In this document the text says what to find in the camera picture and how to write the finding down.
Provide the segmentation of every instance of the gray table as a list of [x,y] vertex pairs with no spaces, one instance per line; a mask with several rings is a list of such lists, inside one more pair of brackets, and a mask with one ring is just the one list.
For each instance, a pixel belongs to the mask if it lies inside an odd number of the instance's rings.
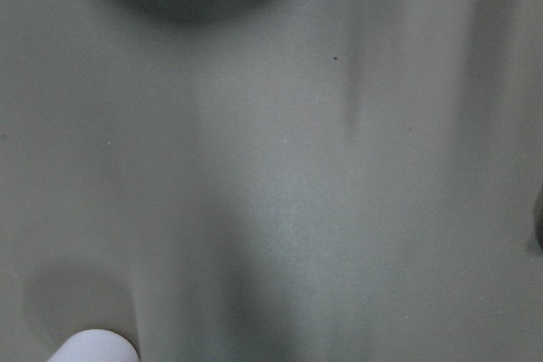
[[541,0],[1,0],[0,360],[543,353]]

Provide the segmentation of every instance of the white object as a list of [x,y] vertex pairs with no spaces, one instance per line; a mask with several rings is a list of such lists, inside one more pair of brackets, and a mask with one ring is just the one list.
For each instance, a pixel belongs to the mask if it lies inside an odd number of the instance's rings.
[[139,362],[139,357],[119,334],[87,330],[68,338],[48,362]]

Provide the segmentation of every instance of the white cup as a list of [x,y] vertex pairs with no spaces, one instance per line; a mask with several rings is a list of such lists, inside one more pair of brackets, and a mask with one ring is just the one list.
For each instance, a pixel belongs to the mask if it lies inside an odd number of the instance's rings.
[[139,362],[136,349],[112,331],[78,332],[48,362]]

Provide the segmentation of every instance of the gray surface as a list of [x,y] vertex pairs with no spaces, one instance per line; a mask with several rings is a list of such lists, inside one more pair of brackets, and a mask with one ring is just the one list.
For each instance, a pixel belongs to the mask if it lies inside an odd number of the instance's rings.
[[0,0],[0,360],[538,360],[540,1]]

